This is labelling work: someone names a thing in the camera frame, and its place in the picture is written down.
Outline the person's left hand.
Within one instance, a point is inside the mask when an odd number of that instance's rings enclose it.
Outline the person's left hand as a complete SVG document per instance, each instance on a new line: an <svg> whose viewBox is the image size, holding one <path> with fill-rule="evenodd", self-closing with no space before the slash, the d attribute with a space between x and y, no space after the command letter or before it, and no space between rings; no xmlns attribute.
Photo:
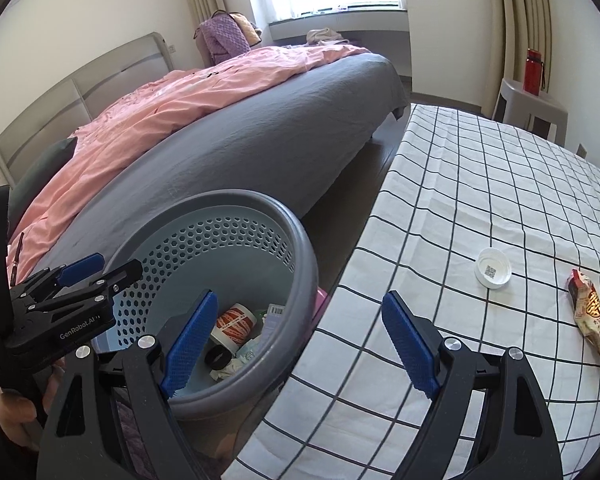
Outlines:
<svg viewBox="0 0 600 480"><path fill-rule="evenodd" d="M43 396L43 408L46 414L50 412L61 379L64 377L65 368L65 358L61 358L53 365L53 373L48 378ZM27 428L27 425L34 422L36 422L36 408L30 400L0 389L0 426L9 440L16 445L38 452L40 438L33 437Z"/></svg>

